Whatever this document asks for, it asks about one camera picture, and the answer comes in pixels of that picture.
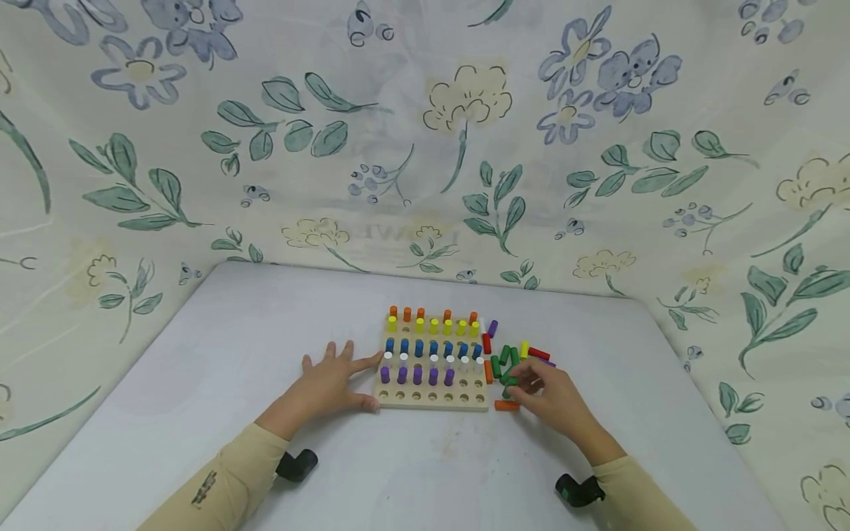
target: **floral fabric backdrop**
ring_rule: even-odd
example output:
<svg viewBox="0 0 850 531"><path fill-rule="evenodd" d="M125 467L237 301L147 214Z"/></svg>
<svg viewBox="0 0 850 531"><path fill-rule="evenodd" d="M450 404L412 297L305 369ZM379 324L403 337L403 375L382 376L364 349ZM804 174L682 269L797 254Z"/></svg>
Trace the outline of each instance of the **floral fabric backdrop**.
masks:
<svg viewBox="0 0 850 531"><path fill-rule="evenodd" d="M636 298L850 529L850 4L284 4L0 0L0 517L236 260Z"/></svg>

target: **white table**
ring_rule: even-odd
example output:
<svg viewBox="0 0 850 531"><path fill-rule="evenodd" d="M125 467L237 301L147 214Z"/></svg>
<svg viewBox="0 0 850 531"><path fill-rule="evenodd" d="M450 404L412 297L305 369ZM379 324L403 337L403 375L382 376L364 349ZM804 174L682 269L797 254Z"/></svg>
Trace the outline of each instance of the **white table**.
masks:
<svg viewBox="0 0 850 531"><path fill-rule="evenodd" d="M494 349L529 339L551 352L699 529L783 528L638 302L223 263L2 531L135 528L298 377L304 353L348 338L356 355L376 352L391 304L477 310L500 322ZM374 377L357 388L370 392ZM319 466L299 487L275 488L248 529L595 529L553 492L562 473L581 481L589 467L526 412L350 415L299 433L291 451L302 448Z"/></svg>

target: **hand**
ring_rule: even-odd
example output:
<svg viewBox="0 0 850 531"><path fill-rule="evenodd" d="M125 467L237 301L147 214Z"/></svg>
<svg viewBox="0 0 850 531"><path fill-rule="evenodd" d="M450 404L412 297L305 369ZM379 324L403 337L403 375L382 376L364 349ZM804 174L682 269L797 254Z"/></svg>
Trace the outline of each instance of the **hand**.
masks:
<svg viewBox="0 0 850 531"><path fill-rule="evenodd" d="M575 443L592 466L626 455L593 416L566 372L528 358L511 370L511 376L519 385L507 392L544 424ZM540 390L543 393L535 396Z"/></svg>
<svg viewBox="0 0 850 531"><path fill-rule="evenodd" d="M255 424L287 441L307 421L317 416L342 410L377 411L377 399L354 393L349 389L349 378L362 370L377 367L383 353L370 358L352 360L354 342L348 340L337 356L337 344L330 342L325 357L313 366L310 356L304 356L301 367L304 373L276 399Z"/></svg>

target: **beige sleeve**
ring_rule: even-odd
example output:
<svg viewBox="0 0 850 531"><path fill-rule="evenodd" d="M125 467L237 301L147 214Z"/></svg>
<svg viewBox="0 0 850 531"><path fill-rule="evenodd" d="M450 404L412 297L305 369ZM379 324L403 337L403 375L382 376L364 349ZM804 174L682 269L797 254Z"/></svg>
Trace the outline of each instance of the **beige sleeve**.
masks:
<svg viewBox="0 0 850 531"><path fill-rule="evenodd" d="M631 456L593 467L605 492L600 503L609 528L616 531L696 531Z"/></svg>
<svg viewBox="0 0 850 531"><path fill-rule="evenodd" d="M139 531L234 531L265 499L289 443L251 424L180 487Z"/></svg>

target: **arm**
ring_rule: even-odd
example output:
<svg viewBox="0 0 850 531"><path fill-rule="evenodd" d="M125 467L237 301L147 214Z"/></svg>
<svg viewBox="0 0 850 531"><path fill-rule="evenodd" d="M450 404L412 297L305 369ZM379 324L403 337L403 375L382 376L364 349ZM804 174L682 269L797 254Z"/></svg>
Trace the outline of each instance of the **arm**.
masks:
<svg viewBox="0 0 850 531"><path fill-rule="evenodd" d="M605 492L600 504L617 531L690 531L694 525L652 477L593 416L570 376L528 358L511 371L518 385L508 392L556 432L569 438L593 468Z"/></svg>
<svg viewBox="0 0 850 531"><path fill-rule="evenodd" d="M271 489L275 468L305 422L341 410L377 411L378 402L352 393L349 377L377 366L381 353L352 360L349 341L337 356L330 342L321 363L302 360L303 375L253 424L178 489L139 531L234 531L257 510Z"/></svg>

